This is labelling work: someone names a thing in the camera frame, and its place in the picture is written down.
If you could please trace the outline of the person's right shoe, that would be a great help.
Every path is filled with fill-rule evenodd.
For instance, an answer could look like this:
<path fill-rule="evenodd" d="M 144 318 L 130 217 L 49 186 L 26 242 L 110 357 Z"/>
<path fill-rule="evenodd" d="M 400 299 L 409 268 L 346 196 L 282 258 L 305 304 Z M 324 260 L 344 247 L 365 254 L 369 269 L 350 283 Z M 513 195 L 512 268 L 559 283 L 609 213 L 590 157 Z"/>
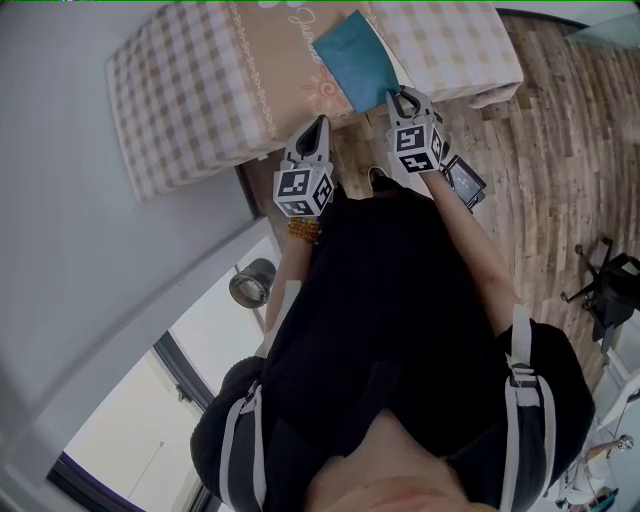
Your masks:
<path fill-rule="evenodd" d="M 388 190 L 393 185 L 393 181 L 388 177 L 384 169 L 379 166 L 369 168 L 368 180 L 374 193 Z"/>

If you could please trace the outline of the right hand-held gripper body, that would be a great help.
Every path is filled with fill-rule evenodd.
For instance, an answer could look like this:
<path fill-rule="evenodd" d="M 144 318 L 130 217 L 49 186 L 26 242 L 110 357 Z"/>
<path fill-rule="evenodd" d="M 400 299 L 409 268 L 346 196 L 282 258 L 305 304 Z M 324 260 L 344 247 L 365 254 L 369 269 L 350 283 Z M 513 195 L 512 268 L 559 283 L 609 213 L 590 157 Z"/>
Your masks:
<path fill-rule="evenodd" d="M 393 155 L 408 173 L 439 171 L 450 153 L 444 125 L 436 116 L 418 117 L 387 134 Z"/>

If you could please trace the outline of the black wrist screen device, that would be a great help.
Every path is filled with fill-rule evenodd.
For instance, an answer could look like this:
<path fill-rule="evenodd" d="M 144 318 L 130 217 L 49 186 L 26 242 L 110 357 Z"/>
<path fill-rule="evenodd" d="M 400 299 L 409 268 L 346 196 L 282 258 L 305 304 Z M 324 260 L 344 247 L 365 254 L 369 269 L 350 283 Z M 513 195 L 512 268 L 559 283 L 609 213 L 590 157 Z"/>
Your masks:
<path fill-rule="evenodd" d="M 469 211 L 485 199 L 486 183 L 459 155 L 455 155 L 442 172 Z"/>

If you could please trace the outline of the person's left forearm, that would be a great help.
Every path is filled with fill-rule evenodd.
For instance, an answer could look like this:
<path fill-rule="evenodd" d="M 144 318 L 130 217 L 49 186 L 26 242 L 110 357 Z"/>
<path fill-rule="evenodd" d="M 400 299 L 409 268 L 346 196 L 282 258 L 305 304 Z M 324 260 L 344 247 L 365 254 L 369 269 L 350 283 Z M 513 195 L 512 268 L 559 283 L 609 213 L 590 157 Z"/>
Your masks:
<path fill-rule="evenodd" d="M 303 282 L 307 276 L 313 245 L 299 237 L 288 235 L 276 277 L 271 289 L 265 318 L 265 338 L 263 341 L 264 355 L 267 355 L 273 345 L 276 334 L 276 323 L 286 292 L 288 281 Z"/>

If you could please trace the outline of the person's black knit garment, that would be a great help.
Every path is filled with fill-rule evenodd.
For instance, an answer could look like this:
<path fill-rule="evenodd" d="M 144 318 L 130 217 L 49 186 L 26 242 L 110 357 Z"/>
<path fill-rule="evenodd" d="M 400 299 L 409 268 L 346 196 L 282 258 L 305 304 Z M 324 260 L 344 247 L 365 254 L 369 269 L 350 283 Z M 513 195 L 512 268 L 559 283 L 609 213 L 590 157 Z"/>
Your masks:
<path fill-rule="evenodd" d="M 267 355 L 235 364 L 191 457 L 233 512 L 304 512 L 309 484 L 390 411 L 474 512 L 529 512 L 579 455 L 594 403 L 565 333 L 520 303 L 500 335 L 431 194 L 337 193 Z"/>

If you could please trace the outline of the beige checkered tablecloth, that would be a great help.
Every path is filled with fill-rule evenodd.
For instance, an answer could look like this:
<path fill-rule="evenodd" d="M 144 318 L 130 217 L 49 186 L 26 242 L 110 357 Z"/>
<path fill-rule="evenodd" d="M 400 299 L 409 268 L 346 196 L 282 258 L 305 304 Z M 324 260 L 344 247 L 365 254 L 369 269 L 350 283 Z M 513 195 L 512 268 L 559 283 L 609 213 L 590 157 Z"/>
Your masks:
<path fill-rule="evenodd" d="M 510 99 L 518 57 L 488 2 L 184 2 L 160 8 L 106 73 L 136 198 L 282 148 L 304 122 L 358 118 L 315 42 L 360 13 L 402 84 L 474 108 Z"/>

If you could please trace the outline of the person's neck and chin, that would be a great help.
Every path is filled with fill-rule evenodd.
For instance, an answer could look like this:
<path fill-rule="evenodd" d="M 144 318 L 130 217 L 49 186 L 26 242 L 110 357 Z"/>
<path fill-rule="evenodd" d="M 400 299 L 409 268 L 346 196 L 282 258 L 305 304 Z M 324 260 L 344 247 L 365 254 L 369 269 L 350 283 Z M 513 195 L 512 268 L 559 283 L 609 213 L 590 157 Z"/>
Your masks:
<path fill-rule="evenodd" d="M 426 451 L 390 411 L 360 445 L 312 479 L 304 512 L 474 512 L 455 472 Z"/>

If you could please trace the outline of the frosted glass panel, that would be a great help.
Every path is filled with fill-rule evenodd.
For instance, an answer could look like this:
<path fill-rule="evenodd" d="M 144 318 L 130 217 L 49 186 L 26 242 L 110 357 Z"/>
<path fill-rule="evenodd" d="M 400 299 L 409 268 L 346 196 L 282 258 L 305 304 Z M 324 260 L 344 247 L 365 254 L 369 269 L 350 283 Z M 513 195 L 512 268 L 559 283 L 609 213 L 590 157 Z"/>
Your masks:
<path fill-rule="evenodd" d="M 578 30 L 567 39 L 595 46 L 640 50 L 640 11 Z"/>

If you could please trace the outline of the notebook with teal cover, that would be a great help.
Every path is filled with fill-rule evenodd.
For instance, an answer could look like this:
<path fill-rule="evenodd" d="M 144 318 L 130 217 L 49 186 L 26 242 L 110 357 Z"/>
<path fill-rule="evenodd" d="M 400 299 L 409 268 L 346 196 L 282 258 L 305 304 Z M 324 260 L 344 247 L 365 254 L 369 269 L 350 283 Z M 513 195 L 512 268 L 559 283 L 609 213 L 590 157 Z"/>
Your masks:
<path fill-rule="evenodd" d="M 386 102 L 386 94 L 397 96 L 399 82 L 383 40 L 356 10 L 313 43 L 329 72 L 356 113 Z"/>

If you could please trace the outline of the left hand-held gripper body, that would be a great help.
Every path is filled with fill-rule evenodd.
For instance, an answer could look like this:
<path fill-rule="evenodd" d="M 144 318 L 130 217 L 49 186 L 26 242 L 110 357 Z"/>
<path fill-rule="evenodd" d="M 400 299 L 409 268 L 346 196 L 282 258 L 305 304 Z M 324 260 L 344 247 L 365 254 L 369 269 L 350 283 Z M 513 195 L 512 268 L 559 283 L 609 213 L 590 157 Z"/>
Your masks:
<path fill-rule="evenodd" d="M 274 174 L 273 201 L 287 218 L 318 218 L 334 192 L 328 161 L 282 160 Z"/>

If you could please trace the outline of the black office chair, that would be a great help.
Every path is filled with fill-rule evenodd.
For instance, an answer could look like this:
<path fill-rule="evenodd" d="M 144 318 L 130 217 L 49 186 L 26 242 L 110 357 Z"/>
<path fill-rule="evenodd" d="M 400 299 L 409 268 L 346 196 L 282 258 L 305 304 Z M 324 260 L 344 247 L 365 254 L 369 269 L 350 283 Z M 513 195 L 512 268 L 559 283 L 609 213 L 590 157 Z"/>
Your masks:
<path fill-rule="evenodd" d="M 611 257 L 613 240 L 604 236 L 600 242 L 607 247 L 601 266 L 596 269 L 580 244 L 575 253 L 585 264 L 591 282 L 575 294 L 565 292 L 560 298 L 565 303 L 581 299 L 581 307 L 593 320 L 592 340 L 601 342 L 601 353 L 611 348 L 615 330 L 640 311 L 640 260 L 621 253 Z"/>

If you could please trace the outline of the person's right forearm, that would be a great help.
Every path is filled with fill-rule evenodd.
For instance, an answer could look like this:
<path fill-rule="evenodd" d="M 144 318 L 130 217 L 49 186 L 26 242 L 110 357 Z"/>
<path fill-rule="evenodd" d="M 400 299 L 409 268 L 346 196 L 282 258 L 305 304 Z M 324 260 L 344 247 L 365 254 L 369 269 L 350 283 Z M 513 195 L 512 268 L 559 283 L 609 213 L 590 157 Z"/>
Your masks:
<path fill-rule="evenodd" d="M 425 182 L 449 236 L 473 279 L 495 335 L 513 323 L 513 310 L 521 301 L 508 266 L 498 247 L 437 172 L 423 174 Z"/>

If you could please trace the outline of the black framed window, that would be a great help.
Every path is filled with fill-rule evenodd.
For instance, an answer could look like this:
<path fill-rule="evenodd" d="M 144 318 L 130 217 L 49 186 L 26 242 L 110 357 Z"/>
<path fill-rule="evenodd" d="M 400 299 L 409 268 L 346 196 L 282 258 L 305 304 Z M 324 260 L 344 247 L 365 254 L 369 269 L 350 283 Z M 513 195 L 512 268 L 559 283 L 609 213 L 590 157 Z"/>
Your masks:
<path fill-rule="evenodd" d="M 73 436 L 48 482 L 86 512 L 228 512 L 189 449 L 212 398 L 164 333 Z"/>

